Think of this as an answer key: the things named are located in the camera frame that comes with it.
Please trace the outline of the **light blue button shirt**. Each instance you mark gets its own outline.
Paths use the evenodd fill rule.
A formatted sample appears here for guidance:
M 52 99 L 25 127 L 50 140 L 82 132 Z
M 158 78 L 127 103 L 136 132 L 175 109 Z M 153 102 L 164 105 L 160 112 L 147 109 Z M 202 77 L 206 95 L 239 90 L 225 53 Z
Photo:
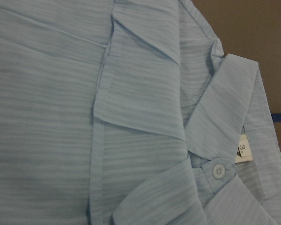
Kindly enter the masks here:
M 281 225 L 258 63 L 190 0 L 0 0 L 0 225 Z

